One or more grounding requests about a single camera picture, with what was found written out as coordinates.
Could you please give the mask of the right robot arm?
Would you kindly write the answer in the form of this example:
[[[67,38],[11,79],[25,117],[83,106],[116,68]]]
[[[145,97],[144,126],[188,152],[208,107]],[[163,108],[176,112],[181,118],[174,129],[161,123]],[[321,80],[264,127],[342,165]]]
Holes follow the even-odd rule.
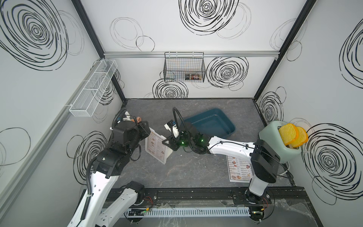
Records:
[[[225,155],[247,161],[254,173],[244,193],[244,199],[250,204],[258,204],[260,201],[268,203],[264,196],[266,188],[270,183],[276,182],[281,165],[280,156],[270,145],[261,139],[256,142],[237,142],[202,134],[192,124],[184,121],[175,107],[173,116],[173,120],[164,125],[171,136],[162,141],[163,145],[173,151],[180,147],[189,147],[192,152],[200,155]]]

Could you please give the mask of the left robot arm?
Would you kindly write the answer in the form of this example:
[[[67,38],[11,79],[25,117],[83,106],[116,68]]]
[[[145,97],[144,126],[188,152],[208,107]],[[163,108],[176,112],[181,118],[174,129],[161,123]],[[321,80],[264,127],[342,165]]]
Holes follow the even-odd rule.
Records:
[[[105,211],[102,210],[109,192],[132,160],[132,153],[141,148],[140,142],[151,133],[147,121],[127,119],[126,112],[123,107],[115,115],[110,141],[88,164],[87,190],[68,224],[70,227],[112,227],[128,208],[143,202],[144,185],[131,181],[122,194]]]

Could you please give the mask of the old dim sum menu sheet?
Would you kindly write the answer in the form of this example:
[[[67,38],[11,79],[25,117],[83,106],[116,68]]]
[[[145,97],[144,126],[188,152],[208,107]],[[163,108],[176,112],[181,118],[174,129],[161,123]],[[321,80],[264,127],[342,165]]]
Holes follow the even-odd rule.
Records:
[[[249,183],[253,178],[252,165],[241,159],[227,156],[229,181],[233,183]]]

